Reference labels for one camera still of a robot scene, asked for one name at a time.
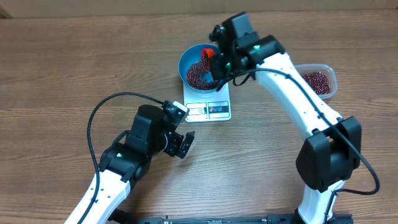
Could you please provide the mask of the red scoop with blue handle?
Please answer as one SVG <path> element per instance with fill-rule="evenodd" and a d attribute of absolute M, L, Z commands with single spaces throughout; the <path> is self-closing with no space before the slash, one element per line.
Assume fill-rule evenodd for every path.
<path fill-rule="evenodd" d="M 216 55 L 216 52 L 211 48 L 204 48 L 201 51 L 201 63 L 206 71 L 210 70 L 211 60 Z"/>

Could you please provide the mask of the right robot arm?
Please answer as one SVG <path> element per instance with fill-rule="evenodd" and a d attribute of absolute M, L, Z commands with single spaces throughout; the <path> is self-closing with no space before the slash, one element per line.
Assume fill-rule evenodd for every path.
<path fill-rule="evenodd" d="M 296 70 L 272 35 L 260 38 L 248 15 L 239 13 L 216 25 L 209 40 L 219 52 L 210 71 L 219 86 L 248 74 L 268 89 L 290 116 L 303 139 L 295 165 L 305 183 L 293 215 L 269 215 L 268 223 L 352 223 L 351 215 L 332 212 L 335 197 L 359 167 L 361 125 L 330 108 Z"/>

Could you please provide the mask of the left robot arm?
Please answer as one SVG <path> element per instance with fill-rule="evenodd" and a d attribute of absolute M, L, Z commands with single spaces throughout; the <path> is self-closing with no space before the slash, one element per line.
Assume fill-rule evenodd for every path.
<path fill-rule="evenodd" d="M 161 107 L 141 105 L 130 130 L 123 131 L 101 155 L 91 184 L 66 223 L 106 223 L 148 172 L 159 152 L 183 159 L 194 132 L 176 133 L 189 109 L 177 101 Z"/>

